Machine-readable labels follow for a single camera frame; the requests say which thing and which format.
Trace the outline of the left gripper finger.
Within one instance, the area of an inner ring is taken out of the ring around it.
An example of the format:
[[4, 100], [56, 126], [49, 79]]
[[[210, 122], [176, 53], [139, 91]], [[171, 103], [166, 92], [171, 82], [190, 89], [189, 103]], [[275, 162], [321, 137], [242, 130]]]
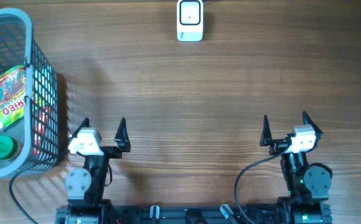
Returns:
[[114, 141], [123, 152], [130, 152], [131, 143], [126, 129], [126, 119], [122, 117]]
[[90, 127], [90, 120], [89, 118], [85, 117], [84, 120], [81, 122], [78, 128], [71, 134], [70, 137], [75, 138], [82, 128], [89, 128], [89, 127]]

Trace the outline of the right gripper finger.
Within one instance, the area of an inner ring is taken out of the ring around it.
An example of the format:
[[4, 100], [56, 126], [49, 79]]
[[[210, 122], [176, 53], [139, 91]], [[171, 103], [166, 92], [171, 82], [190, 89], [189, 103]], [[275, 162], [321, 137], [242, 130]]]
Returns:
[[270, 146], [273, 142], [268, 116], [264, 115], [263, 130], [260, 138], [260, 146]]
[[309, 117], [307, 111], [305, 110], [302, 112], [302, 121], [305, 125], [311, 125], [316, 134], [320, 136], [323, 135], [322, 130], [314, 123], [314, 121]]

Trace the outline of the red candy bar wrapper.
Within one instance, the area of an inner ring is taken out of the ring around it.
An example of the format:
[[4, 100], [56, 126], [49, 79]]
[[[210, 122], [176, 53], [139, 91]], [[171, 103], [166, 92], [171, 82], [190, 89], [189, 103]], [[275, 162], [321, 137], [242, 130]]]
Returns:
[[45, 129], [49, 121], [50, 107], [43, 106], [42, 110], [39, 112], [38, 121], [34, 126], [33, 134], [33, 147], [32, 155], [35, 158], [38, 158], [41, 155], [41, 148], [43, 143], [43, 136], [45, 135]]

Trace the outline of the green Haribo candy bag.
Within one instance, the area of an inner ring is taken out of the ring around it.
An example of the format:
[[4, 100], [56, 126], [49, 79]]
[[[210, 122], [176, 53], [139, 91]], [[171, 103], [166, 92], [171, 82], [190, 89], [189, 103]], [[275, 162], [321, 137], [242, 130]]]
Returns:
[[24, 116], [26, 68], [17, 65], [0, 75], [0, 131]]

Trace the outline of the green lid jar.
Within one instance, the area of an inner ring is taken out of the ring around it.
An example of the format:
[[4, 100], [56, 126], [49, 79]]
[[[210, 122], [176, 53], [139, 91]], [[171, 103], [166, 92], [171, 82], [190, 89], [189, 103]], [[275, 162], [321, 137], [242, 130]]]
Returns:
[[0, 135], [0, 160], [13, 161], [21, 153], [23, 144], [7, 135]]

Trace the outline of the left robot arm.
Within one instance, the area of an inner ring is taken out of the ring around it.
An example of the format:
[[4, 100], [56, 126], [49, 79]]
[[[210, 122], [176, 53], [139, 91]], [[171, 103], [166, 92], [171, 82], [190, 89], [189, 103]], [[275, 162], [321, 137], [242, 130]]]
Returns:
[[101, 146], [99, 131], [90, 126], [85, 118], [70, 136], [68, 150], [81, 155], [83, 167], [74, 169], [65, 178], [68, 205], [57, 211], [56, 223], [122, 223], [119, 213], [110, 199], [104, 199], [106, 178], [113, 177], [110, 159], [121, 159], [124, 152], [131, 150], [126, 129], [126, 119], [122, 118], [116, 131], [115, 146]]

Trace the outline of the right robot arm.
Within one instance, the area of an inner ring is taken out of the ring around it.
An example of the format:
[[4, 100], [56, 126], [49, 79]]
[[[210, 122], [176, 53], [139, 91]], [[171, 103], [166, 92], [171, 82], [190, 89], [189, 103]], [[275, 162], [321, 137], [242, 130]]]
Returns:
[[321, 163], [308, 163], [307, 153], [317, 148], [323, 132], [306, 111], [302, 112], [303, 124], [282, 139], [271, 135], [268, 117], [263, 118], [260, 146], [268, 146], [269, 155], [280, 156], [288, 196], [276, 202], [274, 223], [332, 223], [329, 199], [332, 170]]

